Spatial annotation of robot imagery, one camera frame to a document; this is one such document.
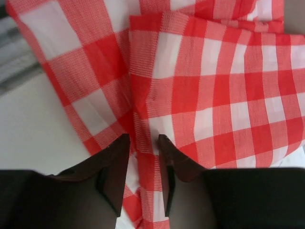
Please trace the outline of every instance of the white surface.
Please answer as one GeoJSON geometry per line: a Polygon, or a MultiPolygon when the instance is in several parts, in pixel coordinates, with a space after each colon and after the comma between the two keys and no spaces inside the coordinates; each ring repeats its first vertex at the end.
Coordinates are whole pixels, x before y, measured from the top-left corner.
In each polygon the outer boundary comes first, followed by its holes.
{"type": "MultiPolygon", "coordinates": [[[[89,155],[45,74],[0,97],[0,169],[57,174],[89,155]]],[[[299,148],[274,167],[305,167],[299,148]]],[[[126,212],[117,229],[132,229],[126,212]]]]}

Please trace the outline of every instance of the checkered tablecloth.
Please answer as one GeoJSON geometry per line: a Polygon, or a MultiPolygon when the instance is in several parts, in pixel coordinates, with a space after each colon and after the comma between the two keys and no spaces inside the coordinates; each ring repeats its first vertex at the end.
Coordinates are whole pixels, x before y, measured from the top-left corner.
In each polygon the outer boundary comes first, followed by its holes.
{"type": "Polygon", "coordinates": [[[123,206],[137,228],[169,228],[159,133],[208,168],[269,166],[305,138],[304,37],[283,35],[284,0],[9,0],[7,9],[89,153],[130,134],[123,206]]]}

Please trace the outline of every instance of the gingham napkin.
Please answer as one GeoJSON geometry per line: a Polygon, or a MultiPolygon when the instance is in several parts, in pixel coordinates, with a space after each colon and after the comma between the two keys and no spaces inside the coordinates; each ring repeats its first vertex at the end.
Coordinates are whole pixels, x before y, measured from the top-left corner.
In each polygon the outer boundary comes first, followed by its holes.
{"type": "Polygon", "coordinates": [[[131,135],[123,206],[137,228],[169,228],[158,133],[206,167],[268,166],[305,137],[303,36],[280,35],[284,0],[9,0],[7,9],[88,151],[131,135]]]}

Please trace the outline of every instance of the white square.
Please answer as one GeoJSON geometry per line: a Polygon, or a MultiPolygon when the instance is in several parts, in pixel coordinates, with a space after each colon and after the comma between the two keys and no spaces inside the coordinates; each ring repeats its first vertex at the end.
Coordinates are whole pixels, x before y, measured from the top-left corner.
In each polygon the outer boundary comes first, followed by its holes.
{"type": "Polygon", "coordinates": [[[131,155],[128,160],[126,185],[132,193],[135,194],[139,188],[138,161],[135,154],[131,155]]]}
{"type": "Polygon", "coordinates": [[[162,222],[168,218],[165,217],[163,192],[153,192],[153,221],[162,222]]]}
{"type": "Polygon", "coordinates": [[[237,168],[255,168],[256,167],[255,155],[236,160],[236,166],[237,168]]]}
{"type": "Polygon", "coordinates": [[[171,11],[195,5],[196,0],[171,0],[171,11]]]}
{"type": "Polygon", "coordinates": [[[213,108],[197,111],[194,126],[195,141],[212,137],[213,134],[213,108]]]}
{"type": "Polygon", "coordinates": [[[157,146],[159,135],[166,135],[171,140],[171,142],[175,144],[173,119],[170,114],[156,118],[149,118],[149,129],[151,132],[152,149],[155,155],[159,155],[157,146]]]}
{"type": "Polygon", "coordinates": [[[247,45],[243,45],[243,44],[236,45],[233,63],[231,67],[231,73],[233,74],[244,73],[244,54],[246,52],[246,49],[247,49],[247,45]]]}
{"type": "Polygon", "coordinates": [[[305,45],[291,45],[291,68],[305,68],[305,45]]]}
{"type": "Polygon", "coordinates": [[[81,47],[57,1],[48,1],[20,15],[20,19],[34,33],[47,60],[81,47]]]}
{"type": "Polygon", "coordinates": [[[285,113],[280,96],[265,99],[269,123],[276,123],[285,120],[285,113]]]}
{"type": "Polygon", "coordinates": [[[251,127],[247,102],[231,104],[231,120],[233,131],[251,127]]]}
{"type": "Polygon", "coordinates": [[[91,135],[96,135],[116,121],[101,89],[73,103],[91,135]]]}
{"type": "Polygon", "coordinates": [[[277,71],[277,55],[276,47],[274,45],[263,45],[263,72],[277,71]]]}
{"type": "Polygon", "coordinates": [[[201,75],[216,74],[221,44],[221,41],[205,38],[201,56],[201,75]]]}
{"type": "Polygon", "coordinates": [[[287,150],[288,150],[288,146],[274,149],[273,150],[273,159],[272,159],[271,164],[274,164],[274,163],[278,162],[279,160],[282,160],[286,156],[287,150]]]}
{"type": "Polygon", "coordinates": [[[129,28],[129,9],[126,0],[104,0],[112,29],[120,32],[129,28]]]}
{"type": "Polygon", "coordinates": [[[305,92],[296,94],[299,101],[301,116],[305,116],[305,92]]]}
{"type": "Polygon", "coordinates": [[[159,33],[152,77],[168,78],[174,75],[182,36],[167,32],[159,33]]]}

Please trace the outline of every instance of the dark brown object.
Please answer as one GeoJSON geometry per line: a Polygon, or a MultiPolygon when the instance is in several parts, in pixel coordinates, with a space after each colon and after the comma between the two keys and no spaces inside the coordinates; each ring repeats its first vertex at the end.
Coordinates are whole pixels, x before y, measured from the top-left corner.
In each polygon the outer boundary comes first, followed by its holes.
{"type": "Polygon", "coordinates": [[[304,169],[209,170],[165,135],[158,145],[171,229],[305,228],[304,169]]]}
{"type": "Polygon", "coordinates": [[[130,140],[59,175],[0,171],[1,229],[113,229],[121,214],[130,140]]]}

